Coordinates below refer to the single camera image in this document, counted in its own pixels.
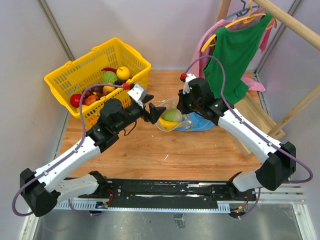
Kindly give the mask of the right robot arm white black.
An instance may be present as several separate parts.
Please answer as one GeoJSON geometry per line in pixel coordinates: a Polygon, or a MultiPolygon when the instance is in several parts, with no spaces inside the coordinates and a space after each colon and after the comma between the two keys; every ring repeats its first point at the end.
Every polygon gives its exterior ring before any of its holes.
{"type": "Polygon", "coordinates": [[[178,92],[177,109],[182,114],[196,113],[231,133],[262,163],[259,168],[239,172],[229,180],[226,193],[230,199],[238,200],[253,188],[275,191],[296,171],[296,147],[292,143],[283,144],[268,136],[236,108],[222,98],[215,98],[204,78],[182,74],[182,82],[184,87],[178,92]]]}

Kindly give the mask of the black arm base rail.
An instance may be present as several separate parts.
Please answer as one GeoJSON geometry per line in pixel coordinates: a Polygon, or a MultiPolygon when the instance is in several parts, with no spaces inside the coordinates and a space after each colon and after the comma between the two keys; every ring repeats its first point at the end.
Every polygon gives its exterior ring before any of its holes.
{"type": "Polygon", "coordinates": [[[255,201],[253,189],[242,193],[229,190],[226,181],[108,178],[91,194],[80,198],[107,199],[121,209],[216,209],[218,201],[255,201]]]}

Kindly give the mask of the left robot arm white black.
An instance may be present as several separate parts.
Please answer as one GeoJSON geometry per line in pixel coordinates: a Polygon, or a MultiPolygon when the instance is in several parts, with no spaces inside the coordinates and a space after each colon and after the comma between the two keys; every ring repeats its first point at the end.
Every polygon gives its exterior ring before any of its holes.
{"type": "Polygon", "coordinates": [[[117,98],[107,100],[100,110],[96,124],[84,133],[80,141],[58,158],[34,171],[24,169],[19,176],[19,195],[36,217],[49,213],[58,203],[63,191],[59,184],[74,170],[103,153],[118,139],[119,133],[139,118],[155,124],[165,112],[163,106],[154,106],[147,94],[142,101],[133,101],[123,107],[117,98]]]}

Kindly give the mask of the yellow toy banana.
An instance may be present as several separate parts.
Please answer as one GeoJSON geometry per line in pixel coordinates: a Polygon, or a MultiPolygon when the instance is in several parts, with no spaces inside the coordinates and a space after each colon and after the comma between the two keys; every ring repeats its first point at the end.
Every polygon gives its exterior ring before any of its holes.
{"type": "Polygon", "coordinates": [[[162,127],[165,128],[165,129],[174,129],[180,124],[179,122],[164,120],[161,117],[159,118],[158,121],[160,122],[162,127]]]}

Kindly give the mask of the clear dotted zip top bag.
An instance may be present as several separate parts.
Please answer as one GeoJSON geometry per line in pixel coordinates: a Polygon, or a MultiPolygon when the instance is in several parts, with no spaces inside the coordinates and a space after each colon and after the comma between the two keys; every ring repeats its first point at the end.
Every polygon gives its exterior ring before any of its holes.
{"type": "Polygon", "coordinates": [[[191,119],[177,109],[178,101],[178,98],[175,97],[161,100],[157,103],[157,107],[166,108],[155,124],[159,130],[163,132],[173,130],[189,131],[193,127],[191,119]]]}

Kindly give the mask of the yellow orange toy mango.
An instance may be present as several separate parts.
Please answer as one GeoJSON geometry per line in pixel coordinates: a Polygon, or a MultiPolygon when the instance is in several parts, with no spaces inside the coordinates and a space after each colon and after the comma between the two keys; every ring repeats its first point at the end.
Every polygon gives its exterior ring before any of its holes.
{"type": "Polygon", "coordinates": [[[91,104],[95,103],[96,101],[98,101],[100,99],[100,97],[98,95],[90,95],[85,99],[85,104],[87,106],[90,106],[91,104]]]}

